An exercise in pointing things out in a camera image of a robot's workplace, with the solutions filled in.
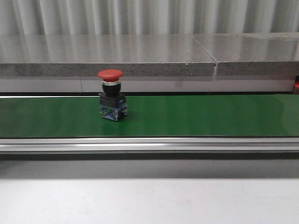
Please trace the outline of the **red push button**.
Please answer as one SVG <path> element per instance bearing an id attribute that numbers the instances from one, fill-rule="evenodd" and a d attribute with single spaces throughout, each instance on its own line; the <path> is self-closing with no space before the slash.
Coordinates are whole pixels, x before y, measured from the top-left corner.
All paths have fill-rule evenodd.
<path id="1" fill-rule="evenodd" d="M 103 92 L 100 94 L 100 114 L 102 118 L 119 121 L 127 115 L 126 96 L 121 91 L 124 73 L 121 70 L 108 69 L 98 73 L 102 79 Z"/>

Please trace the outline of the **green conveyor belt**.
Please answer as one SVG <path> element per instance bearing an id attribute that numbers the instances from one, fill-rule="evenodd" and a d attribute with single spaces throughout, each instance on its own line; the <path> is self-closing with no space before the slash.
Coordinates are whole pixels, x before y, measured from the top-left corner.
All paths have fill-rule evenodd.
<path id="1" fill-rule="evenodd" d="M 100 116 L 98 97 L 0 100 L 3 154 L 299 150 L 297 95 L 129 96 L 128 115 Z"/>

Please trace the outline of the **grey stone counter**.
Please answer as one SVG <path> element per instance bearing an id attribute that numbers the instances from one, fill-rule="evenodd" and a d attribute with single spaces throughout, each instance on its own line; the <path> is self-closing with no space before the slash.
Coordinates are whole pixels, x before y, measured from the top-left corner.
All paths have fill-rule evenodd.
<path id="1" fill-rule="evenodd" d="M 298 33 L 2 35 L 2 93 L 101 91 L 101 70 L 124 72 L 123 92 L 291 92 Z"/>

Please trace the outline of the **red plastic tray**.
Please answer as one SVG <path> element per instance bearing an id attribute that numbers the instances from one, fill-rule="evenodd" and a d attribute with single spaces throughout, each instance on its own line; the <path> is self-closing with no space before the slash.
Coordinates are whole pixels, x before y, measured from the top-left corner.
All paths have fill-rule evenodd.
<path id="1" fill-rule="evenodd" d="M 293 87 L 293 94 L 299 95 L 299 76 L 296 76 L 295 82 L 294 82 L 294 87 Z"/>

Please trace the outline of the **white pleated curtain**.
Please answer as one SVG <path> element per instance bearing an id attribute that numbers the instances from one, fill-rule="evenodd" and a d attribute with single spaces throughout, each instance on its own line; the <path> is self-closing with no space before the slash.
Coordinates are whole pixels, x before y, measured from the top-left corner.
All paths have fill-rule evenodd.
<path id="1" fill-rule="evenodd" d="M 3 0 L 3 35 L 297 32 L 296 0 Z"/>

